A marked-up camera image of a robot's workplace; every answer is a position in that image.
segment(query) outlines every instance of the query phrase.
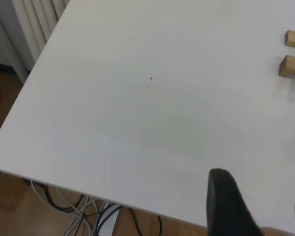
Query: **white radiator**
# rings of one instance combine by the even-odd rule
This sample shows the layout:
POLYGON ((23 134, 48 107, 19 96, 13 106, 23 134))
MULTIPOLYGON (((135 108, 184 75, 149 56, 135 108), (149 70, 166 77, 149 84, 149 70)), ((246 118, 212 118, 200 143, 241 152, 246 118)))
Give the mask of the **white radiator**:
POLYGON ((29 50, 37 61, 69 0, 12 0, 29 50))

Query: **wooden block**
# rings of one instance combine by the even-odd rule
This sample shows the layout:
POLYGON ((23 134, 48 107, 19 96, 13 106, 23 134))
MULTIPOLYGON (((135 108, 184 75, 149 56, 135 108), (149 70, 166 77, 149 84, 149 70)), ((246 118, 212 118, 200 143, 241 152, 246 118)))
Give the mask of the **wooden block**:
POLYGON ((286 55, 280 64, 279 76, 287 77, 289 75, 295 75, 295 57, 286 55))
POLYGON ((285 34, 285 45, 295 48, 295 31, 288 30, 285 34))

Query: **floor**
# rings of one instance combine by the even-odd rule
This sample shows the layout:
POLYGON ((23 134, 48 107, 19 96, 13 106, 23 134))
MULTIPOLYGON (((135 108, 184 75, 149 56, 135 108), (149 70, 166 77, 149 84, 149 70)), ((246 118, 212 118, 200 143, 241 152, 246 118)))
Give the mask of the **floor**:
MULTIPOLYGON (((3 123, 12 107, 19 91, 21 82, 16 76, 0 72, 0 123, 3 123)), ((51 189, 57 204, 63 205, 56 191, 51 189)), ((76 193, 66 192, 66 196, 74 201, 79 198, 76 193)), ((155 215, 135 210, 138 224, 144 236, 157 236, 159 224, 155 215)), ((0 173, 0 235, 3 236, 60 236, 68 221, 69 215, 57 212, 46 206, 34 194, 32 189, 14 176, 0 173)), ((163 236, 206 236, 206 228, 198 228, 186 223, 162 217, 163 236)), ((265 236, 283 236, 286 234, 264 230, 265 236)), ((119 213, 114 236, 137 236, 132 216, 128 209, 119 213)))

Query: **table top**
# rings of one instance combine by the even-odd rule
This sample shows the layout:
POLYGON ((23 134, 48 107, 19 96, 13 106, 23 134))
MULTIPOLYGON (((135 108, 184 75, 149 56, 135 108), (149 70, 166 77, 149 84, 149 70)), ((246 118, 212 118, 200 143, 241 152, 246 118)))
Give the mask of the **table top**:
POLYGON ((197 225, 208 172, 295 233, 295 0, 71 0, 0 130, 0 170, 197 225))

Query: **wall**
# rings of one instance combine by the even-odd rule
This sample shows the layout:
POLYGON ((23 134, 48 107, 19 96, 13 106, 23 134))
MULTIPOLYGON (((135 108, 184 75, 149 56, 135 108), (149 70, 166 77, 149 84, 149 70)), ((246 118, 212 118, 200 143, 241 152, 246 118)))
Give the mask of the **wall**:
MULTIPOLYGON (((15 13, 12 0, 0 0, 0 23, 27 70, 32 70, 35 63, 15 13)), ((9 64, 1 49, 0 63, 9 64)))

